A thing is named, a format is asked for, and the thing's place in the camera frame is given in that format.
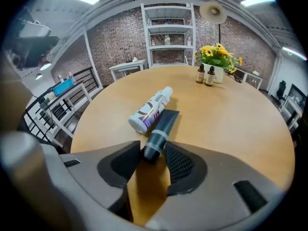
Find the table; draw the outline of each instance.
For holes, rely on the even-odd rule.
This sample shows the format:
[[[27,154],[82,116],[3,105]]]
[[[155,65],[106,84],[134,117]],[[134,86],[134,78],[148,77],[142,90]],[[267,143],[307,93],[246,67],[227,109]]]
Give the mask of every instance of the table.
[[[70,94],[72,94],[74,91],[76,91],[77,89],[81,88],[83,90],[83,92],[85,93],[87,99],[89,102],[92,101],[89,93],[87,92],[84,84],[81,82],[69,87],[68,89],[66,89],[65,91],[63,91],[60,96],[54,98],[51,100],[51,102],[48,104],[48,108],[45,109],[45,113],[49,116],[52,116],[52,120],[53,122],[59,126],[68,136],[70,136],[71,138],[73,137],[73,134],[64,126],[64,124],[61,123],[61,121],[59,121],[52,113],[51,110],[62,100],[64,100],[65,98],[67,99],[67,102],[69,103],[69,105],[72,107],[72,109],[76,112],[76,108],[74,107],[73,103],[70,101],[70,99],[68,98],[68,96]]]
[[[294,102],[293,99],[291,99],[289,96],[287,96],[284,104],[282,105],[282,107],[280,109],[280,113],[285,111],[288,104],[290,104],[292,106],[292,108],[294,109],[294,113],[295,113],[295,116],[293,117],[294,118],[293,122],[290,121],[290,124],[288,124],[288,122],[287,122],[288,128],[291,129],[296,124],[297,120],[302,117],[303,110],[297,105],[297,103]]]
[[[140,70],[143,70],[144,67],[143,65],[145,65],[146,60],[138,60],[136,62],[131,62],[131,63],[122,63],[122,64],[118,64],[116,66],[110,67],[110,71],[111,71],[111,75],[112,78],[114,79],[114,81],[116,81],[116,75],[115,75],[115,71],[126,71],[126,70],[131,70],[131,69],[136,69],[136,68],[140,68]]]
[[[271,179],[286,191],[295,156],[290,132],[274,105],[247,83],[224,76],[222,84],[195,82],[198,67],[168,66],[139,71],[104,89],[83,113],[71,152],[84,152],[140,140],[129,116],[166,86],[173,89],[167,109],[179,110],[170,141],[227,153]],[[153,166],[141,161],[128,182],[134,223],[144,225],[166,199],[170,184],[165,158]]]

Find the red brick wall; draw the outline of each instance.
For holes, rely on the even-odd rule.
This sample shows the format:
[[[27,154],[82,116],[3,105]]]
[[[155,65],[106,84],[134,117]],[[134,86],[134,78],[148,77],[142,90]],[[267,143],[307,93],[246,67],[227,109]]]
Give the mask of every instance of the red brick wall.
[[[218,25],[205,21],[195,6],[196,19],[196,46],[214,45],[218,42]],[[89,44],[103,85],[113,82],[109,67],[125,62],[125,54],[136,53],[137,58],[147,59],[144,40],[141,8],[119,13],[102,21],[88,31]],[[163,43],[163,37],[155,36],[156,43]],[[177,35],[170,35],[171,41],[183,41]],[[252,30],[240,22],[228,17],[221,25],[221,43],[235,56],[243,58],[243,69],[248,72],[254,70],[264,78],[261,88],[266,88],[273,70],[275,53]],[[188,61],[191,62],[192,51],[186,52]],[[183,51],[157,51],[153,55],[154,62],[182,61]],[[89,67],[83,37],[76,40],[62,55],[51,71],[54,78],[58,74],[66,76],[68,72],[77,72]]]

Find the black railing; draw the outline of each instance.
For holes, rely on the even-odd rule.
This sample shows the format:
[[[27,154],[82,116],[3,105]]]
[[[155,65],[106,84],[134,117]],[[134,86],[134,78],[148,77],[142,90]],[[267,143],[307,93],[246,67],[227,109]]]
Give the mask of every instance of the black railing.
[[[98,88],[99,85],[97,83],[96,78],[94,77],[93,74],[93,68],[92,67],[88,67],[85,68],[77,73],[74,73],[73,76],[75,77],[76,81],[83,81],[83,83],[85,83],[85,88],[87,90],[87,92],[91,92],[93,89]],[[26,118],[26,116],[29,117],[29,119],[31,120],[31,122],[33,123],[33,127],[30,129],[28,124],[28,129],[30,130],[30,132],[36,136],[39,136],[40,134],[43,135],[42,139],[51,142],[47,137],[46,137],[46,133],[47,132],[43,132],[35,123],[34,119],[31,117],[31,115],[29,114],[29,111],[31,109],[33,109],[34,105],[37,103],[43,103],[44,100],[44,96],[47,95],[48,93],[51,92],[52,88],[54,88],[55,86],[57,86],[59,84],[59,82],[57,84],[55,84],[54,86],[48,88],[44,93],[42,93],[40,96],[38,96],[24,111],[24,118]],[[75,99],[74,101],[72,101],[73,105],[75,105],[80,99],[84,98],[85,94],[84,92],[82,92],[82,90],[77,91],[76,93],[72,94],[71,96],[69,96],[68,98],[72,101],[72,99]],[[59,114],[56,115],[56,113],[63,109],[63,111]],[[58,106],[56,106],[55,108],[53,108],[53,110],[51,111],[52,115],[56,115],[57,117],[59,117],[60,119],[62,118],[62,116],[64,116],[66,114],[67,111],[71,111],[72,108],[71,106],[67,103],[67,101],[65,99],[63,99],[63,104],[59,104]],[[35,114],[37,114],[38,112],[43,111],[43,109],[40,107],[38,110],[35,111]],[[43,126],[45,127],[46,124],[49,125],[49,128],[46,128],[47,131],[49,131],[51,128],[54,127],[54,124],[51,123],[51,118],[47,115],[41,115],[41,117],[39,118],[39,120],[44,119],[45,122],[42,122]],[[34,128],[38,128],[38,132],[34,133],[33,129]]]

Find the black chair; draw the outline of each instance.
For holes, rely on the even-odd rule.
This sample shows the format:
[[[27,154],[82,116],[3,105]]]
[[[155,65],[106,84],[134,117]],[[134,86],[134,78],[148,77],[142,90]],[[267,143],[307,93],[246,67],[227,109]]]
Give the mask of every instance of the black chair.
[[[281,100],[284,100],[285,101],[285,96],[283,96],[284,94],[284,91],[285,91],[285,81],[282,80],[280,83],[279,83],[279,89],[277,91],[277,96],[278,96],[278,101]]]

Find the shelf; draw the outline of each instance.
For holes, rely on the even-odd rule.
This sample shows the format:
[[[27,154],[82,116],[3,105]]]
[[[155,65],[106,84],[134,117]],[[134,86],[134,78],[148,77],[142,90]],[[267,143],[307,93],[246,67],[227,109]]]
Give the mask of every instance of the shelf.
[[[150,50],[166,50],[166,49],[170,49],[170,50],[176,50],[176,49],[189,49],[192,50],[192,46],[188,46],[188,45],[156,45],[156,46],[150,46],[149,47]]]
[[[182,6],[154,6],[144,8],[146,15],[154,19],[183,19],[191,8]]]
[[[186,63],[158,63],[158,64],[152,64],[152,67],[167,67],[167,66],[189,66]]]
[[[147,26],[151,34],[163,34],[163,33],[185,33],[187,30],[192,29],[192,26],[186,25],[154,25]]]

